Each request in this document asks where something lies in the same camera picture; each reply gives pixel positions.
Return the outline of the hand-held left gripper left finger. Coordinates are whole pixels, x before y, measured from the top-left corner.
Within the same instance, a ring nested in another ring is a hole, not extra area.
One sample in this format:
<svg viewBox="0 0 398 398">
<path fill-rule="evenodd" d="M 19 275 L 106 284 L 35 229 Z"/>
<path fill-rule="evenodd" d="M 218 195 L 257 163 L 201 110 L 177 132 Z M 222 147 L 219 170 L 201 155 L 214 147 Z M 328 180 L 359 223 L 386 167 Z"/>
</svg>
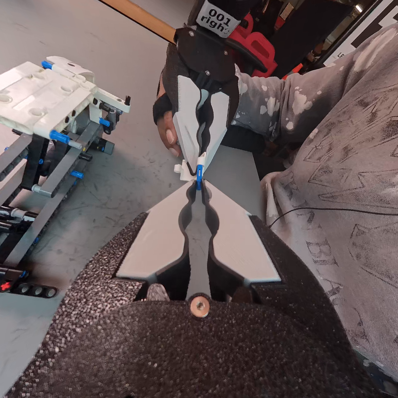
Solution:
<svg viewBox="0 0 398 398">
<path fill-rule="evenodd" d="M 196 181 L 191 180 L 144 214 L 138 233 L 117 268 L 117 278 L 161 284 L 171 300 L 185 300 L 191 276 L 186 228 L 192 220 Z"/>
</svg>

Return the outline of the white curved brick panel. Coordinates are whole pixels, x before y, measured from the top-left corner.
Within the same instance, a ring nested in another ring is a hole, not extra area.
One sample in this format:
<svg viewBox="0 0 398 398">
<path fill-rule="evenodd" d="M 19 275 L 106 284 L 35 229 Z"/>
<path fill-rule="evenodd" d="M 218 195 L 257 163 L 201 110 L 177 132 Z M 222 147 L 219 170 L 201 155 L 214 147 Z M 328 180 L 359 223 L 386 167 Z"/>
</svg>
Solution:
<svg viewBox="0 0 398 398">
<path fill-rule="evenodd" d="M 203 174 L 206 169 L 206 152 L 204 152 L 201 156 L 197 158 L 197 165 L 202 164 L 203 165 Z M 190 180 L 195 180 L 196 181 L 196 173 L 195 172 L 193 175 L 190 172 L 190 168 L 188 165 L 188 162 L 183 159 L 181 164 L 176 164 L 174 166 L 174 172 L 180 174 L 180 180 L 188 182 Z"/>
</svg>

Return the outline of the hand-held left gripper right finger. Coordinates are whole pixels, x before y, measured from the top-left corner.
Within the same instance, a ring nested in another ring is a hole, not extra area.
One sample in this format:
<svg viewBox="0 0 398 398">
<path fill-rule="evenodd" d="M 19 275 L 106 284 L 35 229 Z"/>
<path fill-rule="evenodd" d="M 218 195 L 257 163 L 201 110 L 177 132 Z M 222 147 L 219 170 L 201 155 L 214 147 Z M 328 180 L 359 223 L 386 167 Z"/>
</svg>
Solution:
<svg viewBox="0 0 398 398">
<path fill-rule="evenodd" d="M 211 233 L 207 260 L 213 300 L 227 300 L 241 288 L 281 283 L 260 236 L 262 221 L 208 181 L 202 181 L 205 222 Z"/>
</svg>

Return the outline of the grey bleached hoodie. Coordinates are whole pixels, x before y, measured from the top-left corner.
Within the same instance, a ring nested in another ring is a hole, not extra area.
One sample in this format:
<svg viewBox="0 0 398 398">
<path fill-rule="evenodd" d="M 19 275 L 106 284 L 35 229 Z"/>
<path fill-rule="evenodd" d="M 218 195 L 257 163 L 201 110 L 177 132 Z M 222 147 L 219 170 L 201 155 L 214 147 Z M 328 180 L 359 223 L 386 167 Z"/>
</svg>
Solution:
<svg viewBox="0 0 398 398">
<path fill-rule="evenodd" d="M 266 175 L 266 222 L 319 279 L 354 346 L 397 379 L 397 118 L 315 129 Z"/>
</svg>

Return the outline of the person's right hand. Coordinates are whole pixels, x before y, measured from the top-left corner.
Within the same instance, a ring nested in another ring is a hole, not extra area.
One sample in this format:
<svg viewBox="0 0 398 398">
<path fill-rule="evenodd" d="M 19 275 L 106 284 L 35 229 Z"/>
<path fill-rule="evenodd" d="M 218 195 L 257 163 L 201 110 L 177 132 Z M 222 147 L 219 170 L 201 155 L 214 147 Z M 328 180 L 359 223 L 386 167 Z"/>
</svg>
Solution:
<svg viewBox="0 0 398 398">
<path fill-rule="evenodd" d="M 178 145 L 177 132 L 173 123 L 172 111 L 167 111 L 157 121 L 157 129 L 164 146 L 174 155 L 180 157 L 182 150 Z"/>
</svg>

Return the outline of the wood-edged table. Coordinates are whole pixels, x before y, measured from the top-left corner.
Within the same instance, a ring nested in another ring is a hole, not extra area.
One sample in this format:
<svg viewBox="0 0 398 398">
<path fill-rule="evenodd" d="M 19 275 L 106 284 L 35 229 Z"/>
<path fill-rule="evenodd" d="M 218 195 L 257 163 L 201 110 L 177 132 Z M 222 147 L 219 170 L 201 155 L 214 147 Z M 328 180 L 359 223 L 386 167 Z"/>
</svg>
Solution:
<svg viewBox="0 0 398 398">
<path fill-rule="evenodd" d="M 175 31 L 187 22 L 194 0 L 101 0 L 116 12 L 129 18 L 169 43 Z"/>
</svg>

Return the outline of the orange plastic object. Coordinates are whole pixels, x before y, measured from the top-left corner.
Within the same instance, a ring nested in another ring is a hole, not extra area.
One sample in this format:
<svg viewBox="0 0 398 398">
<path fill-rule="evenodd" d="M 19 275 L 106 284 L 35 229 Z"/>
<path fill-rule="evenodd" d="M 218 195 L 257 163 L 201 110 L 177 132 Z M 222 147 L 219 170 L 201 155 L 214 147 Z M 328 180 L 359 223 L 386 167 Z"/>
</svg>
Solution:
<svg viewBox="0 0 398 398">
<path fill-rule="evenodd" d="M 303 68 L 303 64 L 302 64 L 302 63 L 298 64 L 298 65 L 297 65 L 296 67 L 294 67 L 290 72 L 288 72 L 284 77 L 282 77 L 282 80 L 286 80 L 286 78 L 287 78 L 288 76 L 290 76 L 291 74 L 300 72 L 300 70 L 301 70 L 302 68 Z"/>
</svg>

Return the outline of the brick-built truck chassis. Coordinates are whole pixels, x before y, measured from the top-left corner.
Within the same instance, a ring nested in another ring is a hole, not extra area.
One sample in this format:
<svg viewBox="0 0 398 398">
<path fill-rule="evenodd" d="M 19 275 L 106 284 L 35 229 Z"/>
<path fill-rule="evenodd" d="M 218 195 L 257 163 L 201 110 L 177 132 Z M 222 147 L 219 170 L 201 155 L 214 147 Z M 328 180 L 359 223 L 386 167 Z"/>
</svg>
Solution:
<svg viewBox="0 0 398 398">
<path fill-rule="evenodd" d="M 22 63 L 0 80 L 1 125 L 17 135 L 0 157 L 0 291 L 49 299 L 57 288 L 33 282 L 20 263 L 83 179 L 89 150 L 112 154 L 103 134 L 130 112 L 131 97 L 99 88 L 92 71 L 57 56 Z"/>
</svg>

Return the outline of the large black white marker poster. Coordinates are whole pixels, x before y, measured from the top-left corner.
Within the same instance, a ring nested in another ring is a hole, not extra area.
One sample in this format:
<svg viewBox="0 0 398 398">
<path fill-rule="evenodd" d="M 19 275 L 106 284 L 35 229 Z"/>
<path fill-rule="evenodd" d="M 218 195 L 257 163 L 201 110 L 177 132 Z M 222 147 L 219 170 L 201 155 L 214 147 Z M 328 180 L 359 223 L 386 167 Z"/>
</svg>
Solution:
<svg viewBox="0 0 398 398">
<path fill-rule="evenodd" d="M 333 42 L 325 55 L 319 59 L 320 66 L 326 67 L 353 52 L 369 37 L 382 28 L 397 23 L 397 20 L 398 2 L 396 0 L 375 1 Z"/>
</svg>

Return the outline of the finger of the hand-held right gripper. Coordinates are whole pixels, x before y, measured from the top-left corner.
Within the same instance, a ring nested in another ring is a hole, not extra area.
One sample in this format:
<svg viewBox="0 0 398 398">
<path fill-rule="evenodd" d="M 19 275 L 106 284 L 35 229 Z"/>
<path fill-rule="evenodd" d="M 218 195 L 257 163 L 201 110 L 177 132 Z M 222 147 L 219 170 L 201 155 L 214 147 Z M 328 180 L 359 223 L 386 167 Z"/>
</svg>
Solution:
<svg viewBox="0 0 398 398">
<path fill-rule="evenodd" d="M 197 132 L 197 106 L 201 101 L 201 90 L 185 76 L 177 76 L 178 110 L 174 114 L 173 123 L 177 132 L 179 146 L 188 164 L 197 164 L 199 144 Z"/>
<path fill-rule="evenodd" d="M 206 153 L 203 170 L 210 165 L 226 134 L 229 103 L 228 95 L 217 92 L 212 94 L 201 108 L 201 115 L 205 117 L 201 137 L 201 152 Z"/>
</svg>

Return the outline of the grey desk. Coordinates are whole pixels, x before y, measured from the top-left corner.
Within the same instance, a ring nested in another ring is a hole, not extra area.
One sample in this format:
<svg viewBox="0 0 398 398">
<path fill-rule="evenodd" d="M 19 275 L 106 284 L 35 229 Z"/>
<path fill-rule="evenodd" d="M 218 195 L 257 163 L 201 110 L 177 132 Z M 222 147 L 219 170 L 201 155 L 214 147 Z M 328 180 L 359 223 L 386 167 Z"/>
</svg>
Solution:
<svg viewBox="0 0 398 398">
<path fill-rule="evenodd" d="M 182 185 L 177 161 L 153 123 L 152 106 L 167 42 L 100 1 L 1 1 L 1 73 L 57 55 L 91 70 L 102 89 L 132 110 L 107 137 L 112 155 L 94 151 L 31 255 L 20 263 L 51 299 L 1 294 L 1 395 L 46 335 L 53 314 L 90 258 L 139 213 Z"/>
</svg>

